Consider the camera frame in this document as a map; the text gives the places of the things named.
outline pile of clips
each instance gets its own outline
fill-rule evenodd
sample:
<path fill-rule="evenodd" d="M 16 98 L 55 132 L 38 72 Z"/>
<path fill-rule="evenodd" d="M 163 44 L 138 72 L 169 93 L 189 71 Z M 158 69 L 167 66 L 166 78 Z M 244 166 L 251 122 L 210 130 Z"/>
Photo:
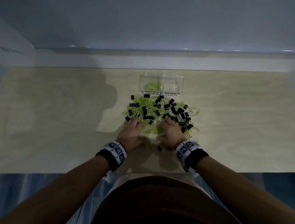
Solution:
<path fill-rule="evenodd" d="M 128 111 L 124 112 L 123 115 L 127 115 L 125 117 L 127 121 L 132 118 L 140 119 L 144 123 L 143 129 L 151 125 L 145 133 L 160 134 L 154 121 L 161 118 L 165 119 L 166 117 L 175 121 L 188 139 L 192 137 L 190 135 L 190 129 L 194 128 L 200 131 L 191 121 L 191 117 L 198 115 L 199 110 L 194 113 L 192 109 L 183 102 L 177 103 L 174 99 L 162 95 L 151 96 L 148 94 L 145 94 L 144 97 L 131 95 L 131 100 L 133 100 L 134 103 L 129 104 Z"/>

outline label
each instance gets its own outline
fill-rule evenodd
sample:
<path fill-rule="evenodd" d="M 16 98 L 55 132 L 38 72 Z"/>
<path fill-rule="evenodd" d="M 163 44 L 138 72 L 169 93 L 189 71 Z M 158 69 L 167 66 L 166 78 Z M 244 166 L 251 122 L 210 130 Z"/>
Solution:
<path fill-rule="evenodd" d="M 162 95 L 164 96 L 180 96 L 180 92 L 163 92 Z"/>
<path fill-rule="evenodd" d="M 159 96 L 161 93 L 161 91 L 149 91 L 149 90 L 145 90 L 143 92 L 144 92 L 144 94 L 155 95 L 155 96 Z"/>

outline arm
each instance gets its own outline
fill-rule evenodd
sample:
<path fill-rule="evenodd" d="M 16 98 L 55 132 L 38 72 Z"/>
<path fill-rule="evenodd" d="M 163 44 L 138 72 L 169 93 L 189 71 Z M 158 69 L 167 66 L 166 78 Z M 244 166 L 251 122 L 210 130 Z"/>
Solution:
<path fill-rule="evenodd" d="M 130 120 L 119 133 L 116 141 L 126 152 L 142 143 L 138 140 L 141 126 L 138 120 Z M 0 224 L 66 223 L 109 170 L 108 161 L 95 156 L 16 206 Z"/>
<path fill-rule="evenodd" d="M 173 150 L 186 140 L 176 123 L 169 118 L 161 126 L 166 135 L 158 139 Z M 295 222 L 292 208 L 216 160 L 203 157 L 194 169 L 242 223 Z"/>

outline gray panel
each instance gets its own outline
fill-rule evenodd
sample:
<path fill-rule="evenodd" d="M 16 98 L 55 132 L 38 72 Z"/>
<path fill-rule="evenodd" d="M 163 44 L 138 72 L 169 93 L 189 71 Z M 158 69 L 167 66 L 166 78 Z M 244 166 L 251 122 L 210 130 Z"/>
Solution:
<path fill-rule="evenodd" d="M 0 1 L 36 48 L 294 52 L 294 12 L 294 0 Z"/>

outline person's right arm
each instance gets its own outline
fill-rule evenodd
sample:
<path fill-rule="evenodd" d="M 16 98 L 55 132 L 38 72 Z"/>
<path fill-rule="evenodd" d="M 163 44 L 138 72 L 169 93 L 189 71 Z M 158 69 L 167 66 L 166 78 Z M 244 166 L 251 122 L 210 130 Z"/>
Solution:
<path fill-rule="evenodd" d="M 186 140 L 176 123 L 169 118 L 161 126 L 165 135 L 158 139 L 173 150 Z M 195 170 L 242 223 L 295 223 L 292 208 L 213 158 L 202 158 Z"/>

